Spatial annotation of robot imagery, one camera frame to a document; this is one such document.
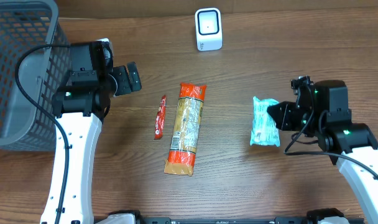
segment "long food package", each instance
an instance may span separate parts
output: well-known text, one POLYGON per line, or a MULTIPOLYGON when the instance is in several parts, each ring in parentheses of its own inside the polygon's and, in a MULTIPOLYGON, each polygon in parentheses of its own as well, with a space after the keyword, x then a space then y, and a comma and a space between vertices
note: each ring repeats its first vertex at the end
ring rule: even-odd
POLYGON ((206 85, 181 83, 177 116, 164 172, 193 175, 206 85))

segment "wooden table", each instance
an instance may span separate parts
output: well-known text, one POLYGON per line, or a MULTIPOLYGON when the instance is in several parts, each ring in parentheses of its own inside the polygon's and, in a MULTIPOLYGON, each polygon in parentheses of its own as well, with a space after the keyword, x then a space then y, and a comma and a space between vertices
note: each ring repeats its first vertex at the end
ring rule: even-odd
MULTIPOLYGON (((221 50, 198 52, 193 16, 63 22, 70 42, 109 37, 115 65, 135 61, 143 89, 112 99, 96 149, 96 216, 139 209, 171 218, 272 218, 336 207, 363 216, 328 157, 250 146, 252 97, 293 101, 290 79, 344 80, 354 122, 378 139, 378 8, 223 15, 221 50), (180 82, 205 83, 193 177, 163 173, 180 82), (154 138, 162 95, 165 136, 154 138)), ((296 144, 292 150, 318 150, 296 144)), ((37 223, 53 153, 0 151, 0 223, 37 223)))

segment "light blue packet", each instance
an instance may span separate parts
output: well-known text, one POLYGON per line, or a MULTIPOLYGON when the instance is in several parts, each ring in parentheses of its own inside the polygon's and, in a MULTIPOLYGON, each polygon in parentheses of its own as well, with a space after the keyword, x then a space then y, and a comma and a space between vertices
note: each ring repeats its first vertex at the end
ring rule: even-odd
POLYGON ((259 100, 256 96, 254 100, 254 120, 252 120, 252 131, 250 145, 280 146, 279 130, 276 122, 268 114, 268 106, 273 106, 279 102, 274 99, 259 100))

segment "blue and white package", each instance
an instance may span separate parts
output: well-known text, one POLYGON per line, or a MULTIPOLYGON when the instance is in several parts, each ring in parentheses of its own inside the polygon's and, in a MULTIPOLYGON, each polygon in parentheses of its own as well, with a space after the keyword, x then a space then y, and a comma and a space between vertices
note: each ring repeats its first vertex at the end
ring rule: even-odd
POLYGON ((273 106, 279 102, 274 99, 259 100, 256 96, 254 100, 254 119, 252 120, 252 131, 250 145, 280 146, 279 130, 276 122, 268 114, 268 106, 273 106))

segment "gray plastic basket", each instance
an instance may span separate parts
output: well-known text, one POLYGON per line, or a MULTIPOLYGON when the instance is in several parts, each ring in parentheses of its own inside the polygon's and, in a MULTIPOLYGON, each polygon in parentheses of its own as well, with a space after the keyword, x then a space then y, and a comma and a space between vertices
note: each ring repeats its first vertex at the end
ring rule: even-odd
MULTIPOLYGON (((55 150, 55 126, 17 89, 19 57, 41 44, 68 44, 52 0, 0 1, 0 148, 55 150)), ((48 112, 51 97, 71 67, 68 48, 48 48, 29 55, 19 69, 25 91, 48 112)))

